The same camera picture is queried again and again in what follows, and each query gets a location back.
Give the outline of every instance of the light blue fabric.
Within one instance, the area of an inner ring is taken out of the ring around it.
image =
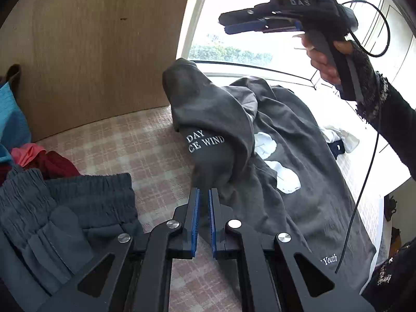
[[[0,88],[0,163],[13,162],[13,148],[30,143],[32,135],[24,114],[10,89],[9,82]]]

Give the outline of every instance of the hand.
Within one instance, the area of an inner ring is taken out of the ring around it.
[[[336,67],[328,64],[328,58],[313,47],[312,42],[305,34],[299,37],[302,39],[302,45],[307,49],[307,55],[311,58],[312,66],[319,70],[321,77],[331,84],[341,84],[338,71]],[[348,41],[334,41],[334,46],[344,55],[351,55],[354,50],[352,44]]]

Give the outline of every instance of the plaid tablecloth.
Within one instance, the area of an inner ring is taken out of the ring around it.
[[[87,124],[38,142],[71,160],[82,174],[128,172],[145,232],[172,218],[187,202],[192,159],[173,130],[169,107],[143,110]],[[193,260],[174,259],[169,311],[240,311],[240,302],[198,239]]]

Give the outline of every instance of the bed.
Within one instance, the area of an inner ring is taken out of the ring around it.
[[[339,156],[337,160],[357,200],[367,172],[367,167],[359,165],[369,164],[371,154],[368,152],[374,148],[375,136],[366,132],[368,129],[365,129],[361,119],[351,113],[351,108],[346,108],[348,104],[338,104],[339,99],[334,94],[317,94],[316,90],[304,86],[292,85],[290,88],[309,106],[318,124],[328,117],[328,113],[332,113],[334,119],[334,111],[338,112],[341,120],[361,122],[355,129],[362,132],[354,132],[361,139],[360,145],[352,154]],[[322,102],[323,97],[328,97],[327,102],[331,104],[326,108],[328,113],[322,112],[319,106],[321,103],[318,101]],[[71,160],[82,174],[130,173],[139,219],[145,232],[170,219],[174,209],[188,199],[193,162],[180,134],[173,129],[169,107],[142,110],[87,124],[45,138],[38,144]],[[379,250],[384,247],[388,251],[389,247],[381,242],[383,227],[387,231],[388,228],[383,219],[383,197],[374,182],[369,180],[359,206],[361,218],[377,249],[373,269]],[[236,295],[212,258],[210,245],[202,238],[198,240],[196,258],[174,260],[170,311],[224,312],[240,309]]]

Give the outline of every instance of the dark red fabric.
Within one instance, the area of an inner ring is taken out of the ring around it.
[[[81,175],[72,162],[65,157],[62,157],[55,151],[45,152],[41,151],[24,168],[37,168],[41,171],[43,179],[63,178]]]
[[[6,180],[7,173],[12,169],[9,163],[0,163],[0,186],[3,185]]]

